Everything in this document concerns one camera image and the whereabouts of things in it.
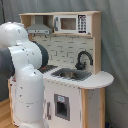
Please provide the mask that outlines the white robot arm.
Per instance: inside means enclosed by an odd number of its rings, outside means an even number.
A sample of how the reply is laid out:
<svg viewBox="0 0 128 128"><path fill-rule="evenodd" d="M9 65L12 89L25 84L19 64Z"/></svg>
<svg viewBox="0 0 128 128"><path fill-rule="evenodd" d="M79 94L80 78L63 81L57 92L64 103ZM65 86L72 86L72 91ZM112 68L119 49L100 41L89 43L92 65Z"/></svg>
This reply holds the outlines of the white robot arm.
<svg viewBox="0 0 128 128"><path fill-rule="evenodd" d="M48 128L43 118L44 85L39 71L48 63L48 52L31 42L20 23L0 25L0 74L16 80L14 115L19 128Z"/></svg>

